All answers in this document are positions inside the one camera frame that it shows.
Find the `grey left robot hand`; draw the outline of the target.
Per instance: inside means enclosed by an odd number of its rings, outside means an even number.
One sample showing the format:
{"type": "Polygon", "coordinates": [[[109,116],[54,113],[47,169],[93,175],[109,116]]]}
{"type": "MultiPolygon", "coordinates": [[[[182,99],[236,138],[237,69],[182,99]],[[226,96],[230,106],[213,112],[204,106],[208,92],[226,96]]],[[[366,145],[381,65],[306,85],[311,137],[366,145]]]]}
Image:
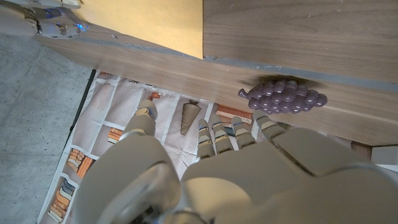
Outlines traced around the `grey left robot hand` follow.
{"type": "Polygon", "coordinates": [[[73,223],[396,223],[397,176],[309,129],[261,110],[257,142],[239,118],[232,145],[217,116],[199,122],[197,160],[181,177],[142,101],[83,178],[73,223]]]}

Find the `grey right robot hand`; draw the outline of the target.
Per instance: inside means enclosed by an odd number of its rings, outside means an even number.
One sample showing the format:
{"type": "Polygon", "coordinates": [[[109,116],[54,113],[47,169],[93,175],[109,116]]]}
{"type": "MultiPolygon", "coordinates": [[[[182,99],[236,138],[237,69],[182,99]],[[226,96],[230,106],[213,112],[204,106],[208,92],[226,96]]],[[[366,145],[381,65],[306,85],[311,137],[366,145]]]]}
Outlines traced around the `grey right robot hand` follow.
{"type": "Polygon", "coordinates": [[[73,39],[89,29],[87,24],[52,21],[52,19],[62,16],[61,8],[79,9],[81,8],[82,1],[33,0],[29,1],[29,3],[36,9],[35,16],[37,19],[38,35],[52,39],[73,39]]]}

